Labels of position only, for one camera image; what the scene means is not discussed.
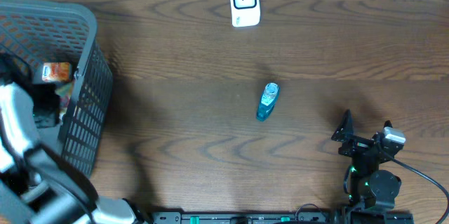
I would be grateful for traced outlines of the small teal liquid bottle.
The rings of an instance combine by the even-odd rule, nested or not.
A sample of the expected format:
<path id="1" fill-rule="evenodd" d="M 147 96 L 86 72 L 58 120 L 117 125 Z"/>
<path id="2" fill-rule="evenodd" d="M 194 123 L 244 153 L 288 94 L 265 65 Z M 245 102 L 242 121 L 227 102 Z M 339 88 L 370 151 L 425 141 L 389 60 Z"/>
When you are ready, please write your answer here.
<path id="1" fill-rule="evenodd" d="M 256 112 L 256 118 L 259 121 L 265 121 L 272 113 L 276 101 L 279 97 L 279 85 L 268 83 L 261 95 L 260 102 Z"/>

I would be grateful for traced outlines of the orange Kleenex tissue pack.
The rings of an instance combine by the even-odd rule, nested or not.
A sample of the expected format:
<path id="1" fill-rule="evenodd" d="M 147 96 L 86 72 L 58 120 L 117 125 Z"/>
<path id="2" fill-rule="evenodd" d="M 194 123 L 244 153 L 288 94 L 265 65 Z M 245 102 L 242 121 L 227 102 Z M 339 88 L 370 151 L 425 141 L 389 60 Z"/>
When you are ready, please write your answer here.
<path id="1" fill-rule="evenodd" d="M 68 82 L 72 79 L 72 64 L 69 62 L 45 62 L 42 70 L 44 82 Z"/>

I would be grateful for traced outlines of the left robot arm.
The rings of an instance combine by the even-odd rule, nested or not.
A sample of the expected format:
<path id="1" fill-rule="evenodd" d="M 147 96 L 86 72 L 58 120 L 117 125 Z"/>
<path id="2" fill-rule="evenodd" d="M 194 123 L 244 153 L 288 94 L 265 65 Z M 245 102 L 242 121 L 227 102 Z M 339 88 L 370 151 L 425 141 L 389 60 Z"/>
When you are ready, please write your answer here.
<path id="1" fill-rule="evenodd" d="M 33 84 L 1 54 L 1 212 L 20 223 L 152 223 L 126 199 L 98 195 L 89 179 L 41 140 L 36 123 L 58 123 L 55 84 Z"/>

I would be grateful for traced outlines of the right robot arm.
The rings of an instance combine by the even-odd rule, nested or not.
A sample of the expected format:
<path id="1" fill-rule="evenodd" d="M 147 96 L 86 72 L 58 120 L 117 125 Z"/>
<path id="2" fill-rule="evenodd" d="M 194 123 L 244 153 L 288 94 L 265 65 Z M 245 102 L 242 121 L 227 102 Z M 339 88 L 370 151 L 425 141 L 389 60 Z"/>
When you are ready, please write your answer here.
<path id="1" fill-rule="evenodd" d="M 351 159 L 344 179 L 344 192 L 349 195 L 350 207 L 356 211 L 378 213 L 393 209 L 401 179 L 381 170 L 380 164 L 390 162 L 403 149 L 405 134 L 386 121 L 383 129 L 371 138 L 357 136 L 351 111 L 346 110 L 331 139 L 342 144 L 338 153 Z"/>

